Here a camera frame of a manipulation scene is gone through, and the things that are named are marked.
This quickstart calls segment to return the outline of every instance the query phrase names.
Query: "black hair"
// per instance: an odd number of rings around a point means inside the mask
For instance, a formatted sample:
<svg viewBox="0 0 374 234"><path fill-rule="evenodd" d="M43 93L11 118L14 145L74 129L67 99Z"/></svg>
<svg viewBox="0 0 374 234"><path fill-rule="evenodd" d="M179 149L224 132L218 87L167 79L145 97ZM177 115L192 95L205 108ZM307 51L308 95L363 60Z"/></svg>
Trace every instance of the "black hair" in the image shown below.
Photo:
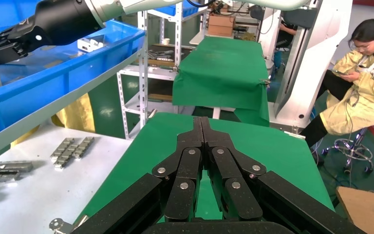
<svg viewBox="0 0 374 234"><path fill-rule="evenodd" d="M374 41L374 19L367 19L356 27L349 44L352 44L354 40L360 42Z"/></svg>

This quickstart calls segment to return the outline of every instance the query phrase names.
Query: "blue storage crate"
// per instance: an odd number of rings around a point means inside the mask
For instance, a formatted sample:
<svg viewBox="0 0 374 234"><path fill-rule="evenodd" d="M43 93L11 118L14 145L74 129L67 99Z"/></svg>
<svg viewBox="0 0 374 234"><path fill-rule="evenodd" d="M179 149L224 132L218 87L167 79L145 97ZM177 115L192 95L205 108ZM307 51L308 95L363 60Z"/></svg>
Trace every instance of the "blue storage crate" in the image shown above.
<svg viewBox="0 0 374 234"><path fill-rule="evenodd" d="M37 2L0 0L0 30L32 15ZM136 53L143 46L145 32L111 20L88 37L97 36L107 45L91 53L79 51L74 42L38 48L26 58L0 65L0 132Z"/></svg>
<svg viewBox="0 0 374 234"><path fill-rule="evenodd" d="M198 9L199 8L191 5L187 0L183 1L183 17L188 17L194 13L197 13ZM167 14L167 15L175 16L176 6L172 5L172 6L160 7L155 10L161 13Z"/></svg>

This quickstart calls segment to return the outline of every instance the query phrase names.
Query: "green table cover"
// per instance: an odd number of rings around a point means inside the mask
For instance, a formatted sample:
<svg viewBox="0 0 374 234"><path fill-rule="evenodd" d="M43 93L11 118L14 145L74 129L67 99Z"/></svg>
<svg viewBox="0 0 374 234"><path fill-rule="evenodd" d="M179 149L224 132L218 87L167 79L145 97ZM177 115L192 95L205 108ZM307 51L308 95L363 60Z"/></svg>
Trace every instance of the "green table cover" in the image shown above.
<svg viewBox="0 0 374 234"><path fill-rule="evenodd" d="M236 108L242 122L269 126L267 78L259 43L206 37L180 63L173 104Z"/></svg>
<svg viewBox="0 0 374 234"><path fill-rule="evenodd" d="M275 171L334 210L304 140L276 129L245 123L210 119L210 125L214 130L229 133L237 150L263 163L268 171ZM82 215L91 217L145 173L151 173L155 165L174 152L177 135L192 128L192 116L157 113L140 131ZM199 194L196 217L221 219L206 172L203 172Z"/></svg>

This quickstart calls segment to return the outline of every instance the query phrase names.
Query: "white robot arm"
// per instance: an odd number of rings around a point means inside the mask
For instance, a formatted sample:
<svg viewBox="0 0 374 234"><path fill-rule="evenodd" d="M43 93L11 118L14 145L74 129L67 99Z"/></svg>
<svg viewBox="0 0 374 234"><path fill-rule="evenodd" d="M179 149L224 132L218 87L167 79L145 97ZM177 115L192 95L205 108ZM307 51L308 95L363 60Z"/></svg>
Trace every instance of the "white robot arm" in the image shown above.
<svg viewBox="0 0 374 234"><path fill-rule="evenodd" d="M145 11L158 7L173 5L181 2L182 0L119 0L122 4L126 14L134 13L137 11ZM308 0L239 0L241 2L265 6L282 11L290 11L297 9L306 4Z"/></svg>
<svg viewBox="0 0 374 234"><path fill-rule="evenodd" d="M67 45L104 28L121 15L169 6L182 0L42 0L35 14L0 33L0 64L45 45ZM279 10L294 10L308 0L241 0Z"/></svg>

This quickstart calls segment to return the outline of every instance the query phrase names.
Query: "wooden table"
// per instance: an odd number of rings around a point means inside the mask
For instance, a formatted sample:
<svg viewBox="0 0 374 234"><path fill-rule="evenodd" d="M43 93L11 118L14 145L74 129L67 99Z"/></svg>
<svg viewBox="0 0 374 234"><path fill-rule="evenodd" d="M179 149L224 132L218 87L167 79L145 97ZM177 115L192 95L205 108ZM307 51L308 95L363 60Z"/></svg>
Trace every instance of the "wooden table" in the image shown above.
<svg viewBox="0 0 374 234"><path fill-rule="evenodd" d="M368 234L374 234L374 193L338 187L336 193L348 218Z"/></svg>

